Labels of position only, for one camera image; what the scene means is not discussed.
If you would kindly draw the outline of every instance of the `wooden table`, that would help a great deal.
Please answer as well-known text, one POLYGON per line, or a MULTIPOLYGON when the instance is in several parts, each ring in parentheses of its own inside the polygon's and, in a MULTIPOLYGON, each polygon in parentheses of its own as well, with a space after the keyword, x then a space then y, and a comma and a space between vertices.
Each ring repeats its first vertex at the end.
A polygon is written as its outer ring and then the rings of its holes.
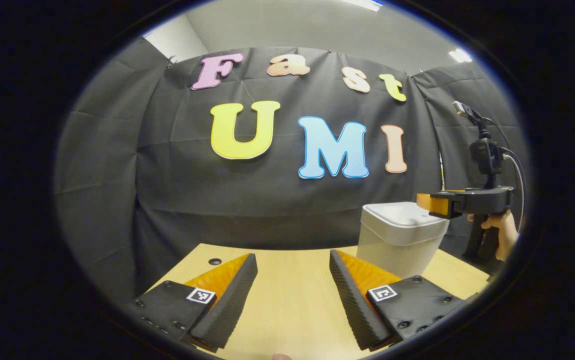
MULTIPOLYGON (((357 247, 341 247, 352 256, 357 247)), ((247 253, 256 255, 258 275, 241 317, 224 349, 226 360, 270 360, 287 354, 292 360, 356 360, 376 353, 361 351, 352 334, 329 269, 329 248, 319 250, 251 250, 199 244, 152 287, 165 280, 184 283, 247 253)), ((480 292, 488 275, 438 250, 421 274, 461 299, 480 292)))

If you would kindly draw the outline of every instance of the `hand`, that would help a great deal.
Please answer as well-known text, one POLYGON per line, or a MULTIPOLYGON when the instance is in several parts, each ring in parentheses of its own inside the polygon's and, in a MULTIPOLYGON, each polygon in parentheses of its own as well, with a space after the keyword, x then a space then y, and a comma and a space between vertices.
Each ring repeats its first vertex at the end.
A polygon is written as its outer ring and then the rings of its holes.
MULTIPOLYGON (((468 221, 474 221, 475 215, 467 215, 468 221)), ((502 260, 508 258, 514 244, 517 242, 519 233, 517 231, 517 226, 514 224, 514 216, 510 210, 507 210, 503 214, 491 214, 488 215, 486 221, 481 224, 481 228, 489 229, 491 227, 498 228, 498 249, 496 250, 496 258, 502 260)))

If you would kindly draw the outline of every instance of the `wire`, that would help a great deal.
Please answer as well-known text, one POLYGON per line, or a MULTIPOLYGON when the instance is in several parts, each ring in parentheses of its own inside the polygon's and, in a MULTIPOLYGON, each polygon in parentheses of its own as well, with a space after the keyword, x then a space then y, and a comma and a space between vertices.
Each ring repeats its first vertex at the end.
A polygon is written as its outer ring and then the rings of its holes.
POLYGON ((521 166, 521 161, 517 157, 516 153, 512 152, 512 150, 509 150, 509 148, 504 148, 503 150, 510 154, 510 155, 507 155, 507 153, 504 153, 503 158, 504 159, 510 159, 512 161, 512 163, 514 164, 514 169, 516 169, 516 172, 518 173, 518 179, 520 180, 521 215, 518 218, 518 231, 521 232, 521 226, 523 225, 523 211, 524 211, 525 204, 526 204, 525 175, 523 173, 523 166, 521 166))
POLYGON ((483 120, 489 121, 490 123, 493 123, 494 126, 496 126, 496 128, 500 131, 500 134, 503 136, 503 139, 505 140, 505 144, 507 144, 507 149, 510 149, 510 142, 508 141, 508 138, 505 137, 505 132, 503 132, 503 130, 501 130, 501 127, 498 125, 498 123, 496 123, 496 121, 494 121, 493 119, 489 118, 489 117, 481 117, 483 120))

